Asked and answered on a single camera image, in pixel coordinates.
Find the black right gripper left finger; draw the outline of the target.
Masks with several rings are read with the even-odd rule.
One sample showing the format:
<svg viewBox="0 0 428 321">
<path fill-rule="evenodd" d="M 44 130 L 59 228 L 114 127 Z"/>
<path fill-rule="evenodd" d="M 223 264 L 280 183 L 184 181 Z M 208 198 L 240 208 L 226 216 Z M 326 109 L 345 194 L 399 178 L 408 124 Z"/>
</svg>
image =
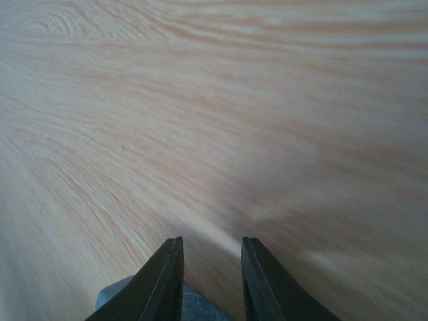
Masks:
<svg viewBox="0 0 428 321">
<path fill-rule="evenodd" d="M 169 238 L 122 290 L 87 319 L 180 320 L 183 278 L 183 238 Z"/>
</svg>

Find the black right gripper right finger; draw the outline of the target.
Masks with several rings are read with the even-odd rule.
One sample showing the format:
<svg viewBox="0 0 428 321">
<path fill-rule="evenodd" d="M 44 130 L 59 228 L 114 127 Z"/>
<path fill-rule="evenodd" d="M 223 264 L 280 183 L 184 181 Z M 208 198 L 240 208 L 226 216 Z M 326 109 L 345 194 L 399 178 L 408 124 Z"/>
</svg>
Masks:
<svg viewBox="0 0 428 321">
<path fill-rule="evenodd" d="M 246 320 L 337 320 L 312 297 L 256 237 L 241 244 Z"/>
</svg>

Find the blue-grey glasses case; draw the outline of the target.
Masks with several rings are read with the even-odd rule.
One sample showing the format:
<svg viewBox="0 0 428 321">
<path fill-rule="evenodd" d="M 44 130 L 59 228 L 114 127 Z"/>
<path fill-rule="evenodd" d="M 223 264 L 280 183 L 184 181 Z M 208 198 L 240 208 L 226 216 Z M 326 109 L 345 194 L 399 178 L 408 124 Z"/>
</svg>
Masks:
<svg viewBox="0 0 428 321">
<path fill-rule="evenodd" d="M 121 291 L 133 278 L 129 276 L 106 286 L 98 294 L 95 310 L 101 308 L 109 302 L 119 291 Z M 231 317 L 220 310 L 211 301 L 204 298 L 198 291 L 191 286 L 183 284 L 183 304 L 181 320 L 216 320 L 227 321 Z"/>
</svg>

